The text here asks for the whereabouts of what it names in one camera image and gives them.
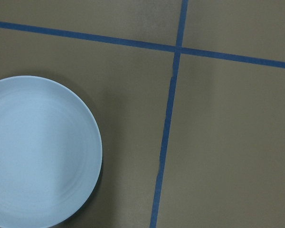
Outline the light blue plate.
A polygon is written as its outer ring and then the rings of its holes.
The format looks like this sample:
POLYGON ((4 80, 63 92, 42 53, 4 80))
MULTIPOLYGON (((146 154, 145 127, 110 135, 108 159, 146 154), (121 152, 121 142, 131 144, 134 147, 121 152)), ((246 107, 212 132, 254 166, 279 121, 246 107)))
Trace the light blue plate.
POLYGON ((102 141, 86 104, 37 76, 0 80, 0 228, 48 228, 90 197, 102 141))

